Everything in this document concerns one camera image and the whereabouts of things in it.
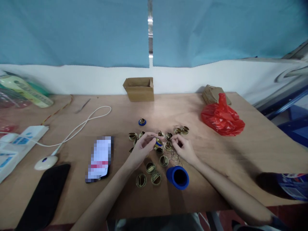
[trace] white wall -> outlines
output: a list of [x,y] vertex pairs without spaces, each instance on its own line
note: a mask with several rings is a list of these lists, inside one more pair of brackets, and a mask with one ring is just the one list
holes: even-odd
[[126,78],[153,77],[155,94],[200,92],[210,84],[236,91],[254,104],[288,83],[275,83],[279,74],[306,65],[282,59],[253,60],[261,61],[225,60],[194,68],[170,68],[153,67],[150,58],[150,68],[0,64],[0,69],[32,78],[54,94],[126,94],[122,86]]

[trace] wooden table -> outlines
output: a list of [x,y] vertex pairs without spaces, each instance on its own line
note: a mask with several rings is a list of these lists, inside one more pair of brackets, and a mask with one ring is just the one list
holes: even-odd
[[[285,200],[266,193],[253,181],[260,172],[305,173],[308,172],[308,153],[280,131],[271,121],[252,107],[237,93],[227,93],[240,118],[246,123],[244,131],[236,137],[222,137],[205,125],[200,118],[204,101],[200,94],[155,95],[154,102],[130,102],[126,95],[74,96],[72,104],[51,117],[46,125],[49,131],[40,142],[60,143],[69,132],[88,118],[96,108],[111,106],[109,115],[88,122],[85,128],[60,151],[58,164],[71,163],[63,193],[51,224],[74,223],[95,197],[104,189],[112,176],[122,166],[133,147],[129,132],[141,130],[173,132],[176,127],[188,126],[185,137],[193,143],[197,156],[223,175],[242,187],[265,206],[300,203]],[[84,109],[75,114],[89,98]],[[6,109],[11,121],[19,123],[19,132],[30,125],[40,125],[51,113],[64,106],[69,96],[54,96],[55,104],[46,109],[31,105],[24,109]],[[108,108],[97,111],[103,115]],[[140,117],[147,120],[144,127],[138,125]],[[114,156],[108,178],[86,184],[85,174],[91,149],[98,136],[114,136]],[[39,182],[43,171],[33,169],[41,158],[50,155],[55,147],[34,146],[15,170],[0,184],[0,229],[15,228]],[[145,165],[131,176],[109,214],[109,218],[135,218],[229,209],[228,204],[215,189],[185,161],[183,167],[190,178],[184,191],[168,183],[166,168],[158,164],[155,151],[149,155],[157,170],[162,173],[160,186],[150,183],[139,189],[135,178],[145,173]]]

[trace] pixelated screen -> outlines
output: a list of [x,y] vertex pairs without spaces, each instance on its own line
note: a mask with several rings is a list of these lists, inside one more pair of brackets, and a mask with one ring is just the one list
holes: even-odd
[[107,175],[112,149],[113,136],[97,137],[91,151],[91,161],[88,164],[87,183],[96,182],[99,178]]

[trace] wire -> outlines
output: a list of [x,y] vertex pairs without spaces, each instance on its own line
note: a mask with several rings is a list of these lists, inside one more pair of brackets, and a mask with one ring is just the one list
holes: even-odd
[[205,223],[207,223],[207,225],[209,226],[209,228],[211,228],[209,222],[204,218],[204,216],[202,215],[202,213],[199,212],[198,214],[201,215],[201,217],[204,219]]
[[71,102],[73,101],[73,96],[72,96],[72,95],[70,95],[70,96],[71,96],[71,101],[68,102],[63,108],[57,110],[55,113],[53,113],[53,114],[51,114],[50,116],[48,116],[48,117],[41,123],[41,125],[44,125],[44,123],[45,123],[50,117],[52,117],[53,115],[57,114],[59,111],[63,110],[66,106],[70,105]]
[[[97,117],[93,117],[93,118],[90,118],[97,110],[103,108],[103,107],[109,107],[110,108],[110,111],[104,115],[100,115],[100,116],[97,116]],[[44,145],[44,144],[41,144],[39,142],[36,142],[36,141],[33,141],[32,139],[30,139],[30,141],[40,145],[40,146],[43,146],[43,147],[54,147],[54,146],[58,146],[57,149],[52,153],[52,156],[55,155],[57,153],[57,151],[59,150],[59,148],[62,146],[62,144],[64,144],[65,142],[68,142],[70,139],[72,139],[74,136],[76,136],[84,127],[85,125],[87,124],[87,122],[89,120],[92,120],[92,119],[97,119],[97,118],[100,118],[100,117],[103,117],[103,116],[106,116],[108,115],[110,112],[111,112],[112,108],[110,106],[102,106],[102,107],[99,107],[97,108],[94,112],[92,112],[89,117],[87,118],[87,120],[85,120],[84,122],[82,122],[81,124],[79,124],[76,128],[74,128],[74,130],[71,131],[71,133],[59,144],[54,144],[54,145]],[[72,137],[70,137],[72,135],[72,133],[77,129],[79,128],[81,125],[83,125],[81,127],[81,129],[79,129],[78,132],[76,132]],[[0,132],[2,134],[17,134],[17,133],[9,133],[9,132]],[[20,134],[17,134],[19,135],[20,137],[24,137],[24,138],[28,138],[27,136],[23,136],[23,135],[20,135]]]

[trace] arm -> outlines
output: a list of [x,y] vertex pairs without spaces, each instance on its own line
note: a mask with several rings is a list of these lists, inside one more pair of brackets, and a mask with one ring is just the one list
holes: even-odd
[[153,138],[155,136],[158,137],[155,133],[147,132],[137,141],[124,165],[77,220],[71,231],[101,230],[103,222],[106,220],[107,215],[124,188],[128,178],[153,149],[156,142],[156,139]]
[[172,137],[172,143],[179,156],[196,168],[247,224],[263,226],[271,223],[272,213],[235,183],[209,165],[202,163],[196,156],[190,141],[181,135],[175,135]]

